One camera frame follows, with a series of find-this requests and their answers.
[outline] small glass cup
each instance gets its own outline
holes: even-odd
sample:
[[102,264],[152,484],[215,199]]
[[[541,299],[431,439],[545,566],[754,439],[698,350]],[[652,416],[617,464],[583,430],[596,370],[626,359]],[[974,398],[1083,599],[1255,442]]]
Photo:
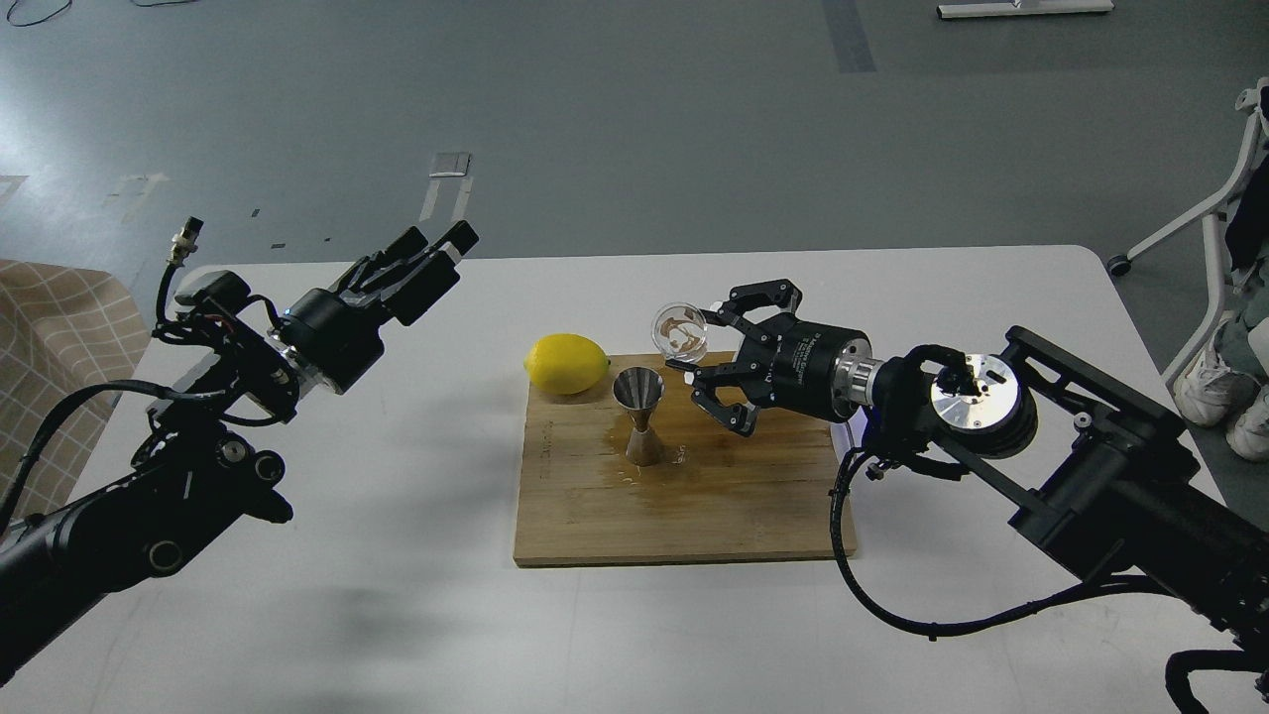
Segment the small glass cup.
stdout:
[[666,360],[699,363],[706,355],[706,316],[694,304],[671,302],[652,320],[652,344]]

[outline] robotic hand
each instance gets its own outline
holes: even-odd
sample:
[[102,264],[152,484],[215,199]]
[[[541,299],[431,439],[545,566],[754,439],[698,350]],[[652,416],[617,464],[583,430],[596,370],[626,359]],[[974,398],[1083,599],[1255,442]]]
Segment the robotic hand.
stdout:
[[[235,273],[209,273],[176,294],[187,309],[168,318],[173,273],[197,249],[201,228],[202,221],[189,218],[173,237],[154,334],[212,353],[171,388],[121,380],[69,396],[41,426],[0,502],[3,525],[41,450],[93,396],[121,391],[157,398],[147,410],[151,436],[132,458],[133,473],[47,516],[15,523],[0,544],[0,685],[105,595],[175,574],[240,516],[289,521],[291,505],[274,491],[286,469],[282,458],[256,451],[226,425],[289,422],[319,383],[343,394],[383,354],[378,328],[393,318],[414,323],[458,282],[454,268],[478,240],[464,221],[431,246],[411,227],[282,315]],[[268,335],[239,318],[253,302],[268,309]],[[242,397],[268,417],[230,415]]]
[[[1198,670],[1258,672],[1256,689],[1269,701],[1269,536],[1189,486],[1198,463],[1178,443],[1179,417],[1020,326],[1008,330],[1000,354],[929,344],[879,361],[864,332],[799,320],[801,297],[787,279],[732,288],[730,299],[703,315],[744,334],[735,363],[666,365],[687,373],[692,401],[741,436],[754,432],[763,408],[835,424],[865,411],[862,448],[846,454],[831,493],[830,536],[843,578],[872,614],[934,639],[1101,595],[1170,595],[1230,630],[1240,648],[1174,654],[1166,685],[1178,708],[1206,711],[1188,681]],[[763,321],[745,317],[770,306],[779,311]],[[937,372],[925,370],[930,364]],[[747,402],[723,406],[720,387],[740,388]],[[1077,436],[1044,486],[1028,491],[987,460],[1030,445],[1038,427],[1033,393],[1072,415]],[[956,463],[923,457],[930,445]],[[840,535],[850,482],[872,459],[872,479],[900,465],[952,481],[976,474],[1018,506],[1009,525],[1080,585],[972,623],[920,623],[884,610],[855,581]],[[1123,574],[1133,567],[1145,576]]]

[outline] table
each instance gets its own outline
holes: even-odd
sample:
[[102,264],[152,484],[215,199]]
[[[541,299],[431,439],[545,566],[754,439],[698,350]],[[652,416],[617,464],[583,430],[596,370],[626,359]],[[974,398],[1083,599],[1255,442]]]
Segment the table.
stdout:
[[[288,304],[343,265],[233,269]],[[799,316],[863,328],[879,356],[929,341],[997,350],[1022,323],[1169,403],[1082,247],[473,259],[459,271],[412,327],[385,327],[387,354],[346,396],[315,392],[289,426],[249,435],[287,460],[291,524],[240,521],[176,577],[108,597],[0,691],[0,709],[1165,711],[1167,656],[1228,646],[1185,605],[1151,596],[930,643],[868,615],[831,562],[511,563],[520,360],[542,334],[645,351],[660,304],[783,276],[805,292]],[[736,341],[711,335],[713,349]],[[170,383],[197,359],[154,344],[138,377]],[[122,401],[76,495],[124,473],[145,405]],[[1001,465],[1028,486],[1074,436],[1043,407],[1037,443]],[[1214,496],[1206,472],[1197,483]],[[900,614],[972,619],[1074,582],[976,481],[893,473],[853,501],[857,576]],[[1202,675],[1195,692],[1217,710],[1260,711],[1251,680]]]

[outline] lemon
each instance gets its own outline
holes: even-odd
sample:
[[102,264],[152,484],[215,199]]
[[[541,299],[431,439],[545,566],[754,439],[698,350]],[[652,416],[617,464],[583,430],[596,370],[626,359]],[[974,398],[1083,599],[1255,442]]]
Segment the lemon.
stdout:
[[608,355],[580,334],[548,334],[524,359],[529,382],[551,394],[585,392],[608,374]]

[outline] concrete floor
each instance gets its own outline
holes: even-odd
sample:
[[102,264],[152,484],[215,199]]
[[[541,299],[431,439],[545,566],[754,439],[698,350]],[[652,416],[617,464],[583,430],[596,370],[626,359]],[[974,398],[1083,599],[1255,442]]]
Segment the concrete floor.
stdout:
[[[1245,0],[958,23],[928,0],[81,1],[0,25],[0,176],[25,176],[0,178],[0,256],[109,270],[142,303],[189,214],[199,264],[348,260],[419,221],[435,152],[470,151],[480,256],[1105,257],[1225,180],[1265,37]],[[1198,240],[1118,280],[1160,367],[1203,312]],[[1265,468],[1197,439],[1269,525]]]

